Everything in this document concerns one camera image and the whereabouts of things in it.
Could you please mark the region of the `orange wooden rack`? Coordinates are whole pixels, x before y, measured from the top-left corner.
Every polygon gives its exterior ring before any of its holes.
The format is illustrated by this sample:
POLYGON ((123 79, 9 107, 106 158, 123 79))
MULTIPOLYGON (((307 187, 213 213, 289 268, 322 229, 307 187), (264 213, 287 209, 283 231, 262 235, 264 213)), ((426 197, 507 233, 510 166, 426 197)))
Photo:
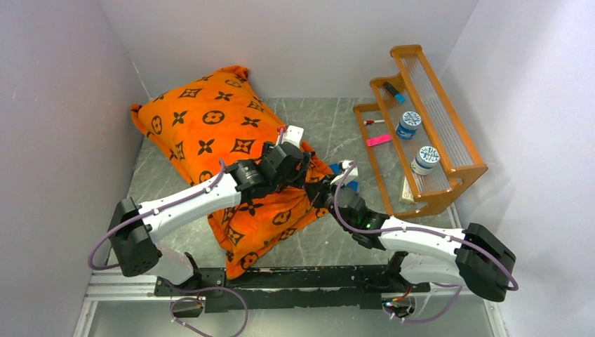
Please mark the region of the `orange wooden rack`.
POLYGON ((387 213, 445 211, 487 170, 422 47, 390 51, 398 71, 370 81, 375 102, 354 106, 387 213))

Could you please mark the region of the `orange patterned pillowcase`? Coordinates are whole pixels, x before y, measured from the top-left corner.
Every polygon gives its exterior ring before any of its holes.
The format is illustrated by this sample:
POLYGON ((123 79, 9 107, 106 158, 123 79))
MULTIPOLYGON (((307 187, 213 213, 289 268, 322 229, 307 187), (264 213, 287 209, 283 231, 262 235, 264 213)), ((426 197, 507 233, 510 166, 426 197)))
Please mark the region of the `orange patterned pillowcase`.
MULTIPOLYGON (((136 128, 190 185, 242 159, 256 159, 274 142, 282 121, 258 98, 248 69, 224 67, 131 106, 136 128)), ((227 256, 229 279, 240 277, 275 245, 326 215, 304 190, 286 187, 261 199, 216 211, 208 223, 227 256)))

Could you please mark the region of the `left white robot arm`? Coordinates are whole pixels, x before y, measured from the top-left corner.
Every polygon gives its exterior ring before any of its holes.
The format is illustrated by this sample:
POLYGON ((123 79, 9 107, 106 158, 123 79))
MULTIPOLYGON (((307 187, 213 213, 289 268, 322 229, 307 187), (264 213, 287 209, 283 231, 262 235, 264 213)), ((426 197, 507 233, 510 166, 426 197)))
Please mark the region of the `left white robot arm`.
POLYGON ((141 204, 131 198, 120 201, 107 235, 122 275, 154 275, 167 279, 183 295, 195 293, 201 276, 194 258, 161 240, 208 214, 261 199, 285 186, 302 187, 311 157, 292 143, 266 143, 259 160, 222 166, 216 176, 181 192, 141 204))

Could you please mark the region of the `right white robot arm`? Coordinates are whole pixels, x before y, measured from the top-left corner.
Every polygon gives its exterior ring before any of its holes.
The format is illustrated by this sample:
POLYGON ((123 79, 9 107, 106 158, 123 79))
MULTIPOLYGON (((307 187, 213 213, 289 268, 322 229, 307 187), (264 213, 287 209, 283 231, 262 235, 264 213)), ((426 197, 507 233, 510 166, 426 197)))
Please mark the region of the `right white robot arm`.
POLYGON ((306 191, 312 206, 327 210, 358 244, 396 252, 396 262, 385 274, 394 291, 425 282, 454 284, 500 303, 519 289, 512 275, 515 254, 484 225, 418 225, 370 209, 349 187, 316 183, 306 191))

